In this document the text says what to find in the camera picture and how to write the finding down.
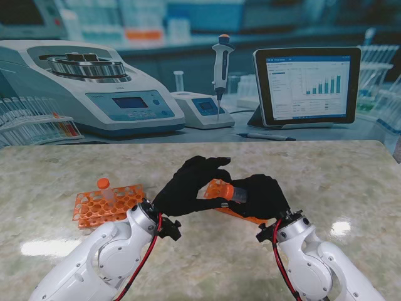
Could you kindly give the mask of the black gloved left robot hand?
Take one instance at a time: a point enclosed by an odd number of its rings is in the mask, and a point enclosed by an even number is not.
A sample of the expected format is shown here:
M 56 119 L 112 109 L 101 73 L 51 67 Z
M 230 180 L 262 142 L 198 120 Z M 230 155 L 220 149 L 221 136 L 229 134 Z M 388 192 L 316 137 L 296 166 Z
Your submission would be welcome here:
M 183 216 L 208 209 L 225 208 L 224 198 L 199 199 L 198 192 L 213 179 L 231 181 L 230 174 L 221 169 L 230 163 L 229 157 L 192 157 L 184 162 L 173 178 L 158 193 L 152 204 L 167 216 Z

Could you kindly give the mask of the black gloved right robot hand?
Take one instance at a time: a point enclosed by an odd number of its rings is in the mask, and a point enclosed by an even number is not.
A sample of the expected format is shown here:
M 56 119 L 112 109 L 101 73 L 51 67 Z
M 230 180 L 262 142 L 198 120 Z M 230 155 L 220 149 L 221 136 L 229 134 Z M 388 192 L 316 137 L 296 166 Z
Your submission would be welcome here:
M 264 174 L 254 174 L 245 179 L 232 180 L 234 187 L 247 192 L 245 203 L 229 201 L 229 208 L 244 218 L 280 219 L 290 206 L 277 180 Z

